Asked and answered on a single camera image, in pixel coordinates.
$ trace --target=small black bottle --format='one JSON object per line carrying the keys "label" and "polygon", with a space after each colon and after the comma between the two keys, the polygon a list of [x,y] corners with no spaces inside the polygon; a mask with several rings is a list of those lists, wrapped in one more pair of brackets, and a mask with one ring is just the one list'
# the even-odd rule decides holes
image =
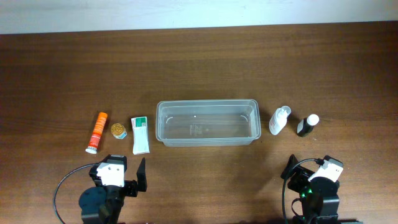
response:
{"label": "small black bottle", "polygon": [[297,126],[297,135],[300,137],[305,137],[310,134],[313,127],[319,122],[319,117],[316,114],[311,114],[307,118],[301,120]]}

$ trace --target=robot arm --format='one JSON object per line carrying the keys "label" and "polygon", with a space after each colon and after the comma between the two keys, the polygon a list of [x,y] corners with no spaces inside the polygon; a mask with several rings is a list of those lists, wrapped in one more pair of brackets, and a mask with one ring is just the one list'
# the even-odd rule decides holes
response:
{"label": "robot arm", "polygon": [[137,197],[147,190],[145,158],[137,171],[137,180],[124,180],[127,157],[108,155],[90,169],[96,187],[85,190],[79,199],[84,224],[117,224],[124,198]]}
{"label": "robot arm", "polygon": [[337,190],[340,183],[337,179],[343,171],[343,163],[330,156],[317,159],[317,161],[320,167],[314,172],[302,166],[296,166],[299,162],[294,155],[291,155],[286,168],[280,175],[282,179],[290,178],[287,187],[300,195],[300,198],[295,201],[302,203],[303,215],[294,216],[293,221],[298,224],[339,224],[341,222],[338,221],[337,209],[340,200]]}

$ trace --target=white spray bottle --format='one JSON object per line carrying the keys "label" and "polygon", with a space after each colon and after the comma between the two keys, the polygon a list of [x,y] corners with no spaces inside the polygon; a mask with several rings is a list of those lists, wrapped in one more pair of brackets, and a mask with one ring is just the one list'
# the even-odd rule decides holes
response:
{"label": "white spray bottle", "polygon": [[285,127],[287,117],[291,112],[292,110],[288,106],[283,106],[275,111],[274,115],[272,115],[272,118],[269,121],[269,131],[271,134],[277,135],[282,128]]}

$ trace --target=white cap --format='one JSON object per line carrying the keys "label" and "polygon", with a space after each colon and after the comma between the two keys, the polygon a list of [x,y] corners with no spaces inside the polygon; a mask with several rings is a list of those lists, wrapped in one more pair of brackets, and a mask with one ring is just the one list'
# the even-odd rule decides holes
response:
{"label": "white cap", "polygon": [[94,147],[88,147],[86,149],[86,152],[91,153],[91,154],[97,154],[97,150]]}
{"label": "white cap", "polygon": [[290,109],[290,107],[283,106],[283,107],[280,108],[277,116],[278,116],[278,118],[285,118],[286,119],[291,112],[292,112],[292,110]]}
{"label": "white cap", "polygon": [[311,114],[307,117],[307,123],[311,126],[317,125],[319,122],[319,117],[316,114]]}

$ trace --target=white wall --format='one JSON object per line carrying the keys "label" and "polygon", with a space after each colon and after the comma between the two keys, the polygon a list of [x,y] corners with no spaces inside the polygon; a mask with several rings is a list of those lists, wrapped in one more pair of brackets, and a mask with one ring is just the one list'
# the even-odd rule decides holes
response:
{"label": "white wall", "polygon": [[398,20],[398,0],[0,0],[0,34]]}

